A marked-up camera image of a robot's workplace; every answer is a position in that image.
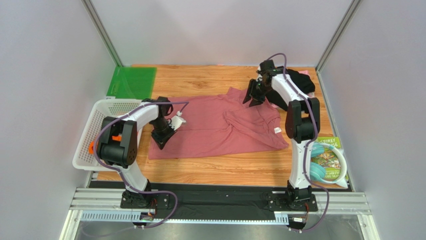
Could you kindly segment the dusty red t-shirt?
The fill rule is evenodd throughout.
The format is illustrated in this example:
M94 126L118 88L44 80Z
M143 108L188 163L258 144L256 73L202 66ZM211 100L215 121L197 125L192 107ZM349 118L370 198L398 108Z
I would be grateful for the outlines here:
M231 87L225 94L171 97L174 103L188 102L182 113L186 123L163 149L152 140L148 158L204 158L288 148L278 110L268 101L249 106L243 103L245 95L245 90Z

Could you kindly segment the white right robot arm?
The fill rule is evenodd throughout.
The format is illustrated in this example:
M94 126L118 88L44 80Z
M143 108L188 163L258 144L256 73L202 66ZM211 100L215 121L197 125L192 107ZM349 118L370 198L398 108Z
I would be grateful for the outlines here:
M249 81L243 100L250 107L261 105L275 91L287 105L285 133L291 140L292 164L287 183L287 204L302 204L312 197L309 177L313 142L320 131L320 103L316 97L303 93L284 66L276 67L272 59L264 60L257 69L257 78Z

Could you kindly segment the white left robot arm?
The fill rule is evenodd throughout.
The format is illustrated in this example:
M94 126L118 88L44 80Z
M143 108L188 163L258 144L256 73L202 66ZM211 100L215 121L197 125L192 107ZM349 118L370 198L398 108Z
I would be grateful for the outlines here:
M138 132L147 124L153 126L151 137L162 150L167 141L176 133L172 120L168 119L174 110L167 97L146 98L140 105L122 116L107 116L103 119L101 131L89 147L89 152L104 167L117 171L125 183L123 198L147 204L151 201L151 183L142 174L136 158L138 155Z

